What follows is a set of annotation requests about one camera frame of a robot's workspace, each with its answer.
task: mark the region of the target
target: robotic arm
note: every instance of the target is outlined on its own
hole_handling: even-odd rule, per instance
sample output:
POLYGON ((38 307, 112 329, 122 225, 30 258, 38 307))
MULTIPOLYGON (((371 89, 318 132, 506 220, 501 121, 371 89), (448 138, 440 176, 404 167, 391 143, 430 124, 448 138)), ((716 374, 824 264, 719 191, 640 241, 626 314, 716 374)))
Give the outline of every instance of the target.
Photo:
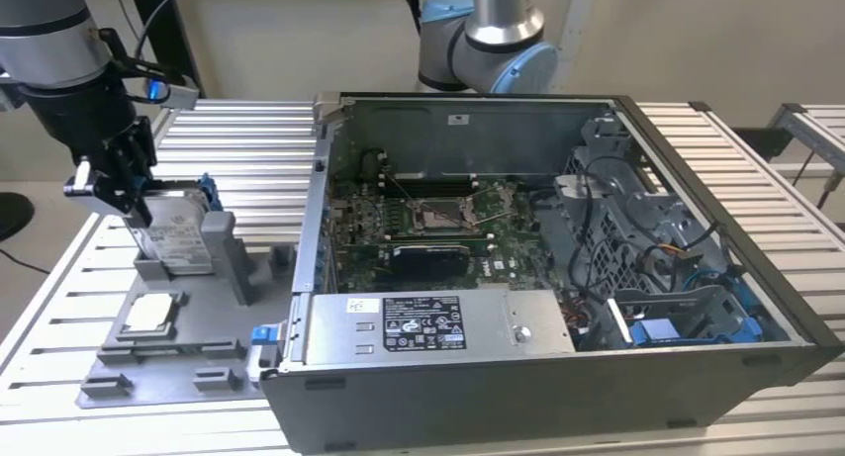
MULTIPOLYGON (((428 0, 422 10, 421 82, 441 91, 536 93, 556 67, 542 42, 534 0, 428 0)), ((64 194, 130 228, 153 222, 145 193, 155 184, 157 150, 147 117, 123 80, 171 88, 178 72, 133 58, 114 30, 98 29, 84 0, 0 0, 0 84, 32 107, 50 135, 68 148, 76 174, 64 194)))
POLYGON ((0 0, 0 66, 15 95, 70 149, 76 175, 64 194, 133 228, 153 218, 143 194, 157 164, 150 119, 125 79, 183 85, 166 67, 131 58, 114 30, 98 29, 84 0, 0 0))

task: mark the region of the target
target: motherboard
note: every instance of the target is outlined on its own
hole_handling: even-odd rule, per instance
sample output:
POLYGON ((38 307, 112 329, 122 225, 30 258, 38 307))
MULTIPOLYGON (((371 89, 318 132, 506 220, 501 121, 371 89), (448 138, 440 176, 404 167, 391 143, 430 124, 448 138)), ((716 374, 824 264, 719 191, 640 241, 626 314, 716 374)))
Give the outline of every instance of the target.
POLYGON ((537 193, 508 180, 335 184, 338 291, 562 289, 534 217, 537 193))

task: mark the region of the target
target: black stand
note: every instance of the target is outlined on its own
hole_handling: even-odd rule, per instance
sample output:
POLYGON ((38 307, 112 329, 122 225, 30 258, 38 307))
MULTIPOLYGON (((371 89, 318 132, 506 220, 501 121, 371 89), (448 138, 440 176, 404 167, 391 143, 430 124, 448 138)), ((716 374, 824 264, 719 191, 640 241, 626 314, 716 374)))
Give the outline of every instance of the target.
POLYGON ((14 192, 0 192, 0 241, 27 226, 35 212, 36 209, 27 196, 14 192))

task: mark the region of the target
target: aluminum rail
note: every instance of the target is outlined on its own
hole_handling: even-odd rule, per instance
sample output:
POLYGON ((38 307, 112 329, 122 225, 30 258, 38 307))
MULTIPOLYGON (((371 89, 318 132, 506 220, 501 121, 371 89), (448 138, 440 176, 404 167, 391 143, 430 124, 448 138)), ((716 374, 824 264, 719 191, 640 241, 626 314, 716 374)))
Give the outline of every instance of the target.
POLYGON ((771 121, 845 174, 845 105, 785 103, 771 121))
MULTIPOLYGON (((641 104, 703 181, 845 339, 845 239, 709 112, 641 104)), ((218 178, 249 246, 295 241, 310 104, 201 101, 157 123, 157 173, 218 178)), ((135 279, 122 223, 94 216, 0 347, 0 454, 294 454, 262 400, 80 410, 74 400, 135 279)), ((845 454, 845 359, 759 392, 708 428, 412 450, 410 454, 845 454)))

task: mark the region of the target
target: power supply label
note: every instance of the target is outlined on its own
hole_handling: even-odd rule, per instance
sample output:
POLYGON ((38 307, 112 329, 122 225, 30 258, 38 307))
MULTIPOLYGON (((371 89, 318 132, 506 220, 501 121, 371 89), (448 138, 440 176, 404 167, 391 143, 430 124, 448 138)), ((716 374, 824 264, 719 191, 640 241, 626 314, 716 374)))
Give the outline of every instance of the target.
POLYGON ((386 298, 385 348, 390 352, 466 349, 466 328, 457 296, 386 298))

